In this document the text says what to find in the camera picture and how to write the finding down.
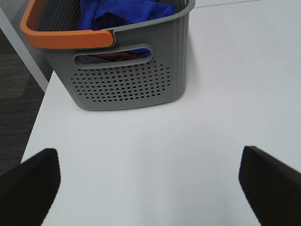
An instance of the gray carpet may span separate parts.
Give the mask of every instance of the gray carpet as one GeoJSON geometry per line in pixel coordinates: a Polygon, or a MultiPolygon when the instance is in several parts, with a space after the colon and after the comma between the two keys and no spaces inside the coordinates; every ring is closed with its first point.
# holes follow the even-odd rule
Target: gray carpet
{"type": "Polygon", "coordinates": [[[0,30],[0,175],[20,163],[43,97],[0,30]]]}

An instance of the blue cloth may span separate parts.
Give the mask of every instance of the blue cloth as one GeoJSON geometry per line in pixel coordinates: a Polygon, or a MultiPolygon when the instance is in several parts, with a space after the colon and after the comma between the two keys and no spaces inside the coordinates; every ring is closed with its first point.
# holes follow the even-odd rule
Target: blue cloth
{"type": "Polygon", "coordinates": [[[101,30],[170,16],[173,5],[151,0],[80,0],[78,30],[101,30]]]}

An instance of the basket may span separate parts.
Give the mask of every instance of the basket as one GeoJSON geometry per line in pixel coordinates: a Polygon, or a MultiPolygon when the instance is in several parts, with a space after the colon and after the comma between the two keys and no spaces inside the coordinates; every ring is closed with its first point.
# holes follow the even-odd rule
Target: basket
{"type": "Polygon", "coordinates": [[[128,109],[175,101],[185,90],[189,12],[195,0],[172,0],[177,13],[100,31],[75,31],[79,0],[31,0],[21,29],[40,48],[74,102],[86,110],[128,109]],[[144,58],[83,64],[79,56],[145,48],[144,58]]]}

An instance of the white desk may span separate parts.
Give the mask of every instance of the white desk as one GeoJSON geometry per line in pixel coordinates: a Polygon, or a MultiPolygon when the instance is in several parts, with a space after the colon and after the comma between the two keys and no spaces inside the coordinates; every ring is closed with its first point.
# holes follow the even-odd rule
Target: white desk
{"type": "Polygon", "coordinates": [[[54,74],[24,154],[58,149],[44,226],[259,226],[243,147],[301,170],[300,1],[194,9],[187,88],[141,109],[79,109],[54,74]]]}

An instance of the orange handle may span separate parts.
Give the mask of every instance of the orange handle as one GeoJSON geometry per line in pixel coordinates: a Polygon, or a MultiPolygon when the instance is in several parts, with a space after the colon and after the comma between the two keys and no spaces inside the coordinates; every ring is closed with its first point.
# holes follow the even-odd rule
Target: orange handle
{"type": "Polygon", "coordinates": [[[46,2],[47,0],[31,0],[21,20],[21,30],[34,47],[49,49],[98,48],[113,44],[113,35],[107,30],[35,31],[46,2]]]}

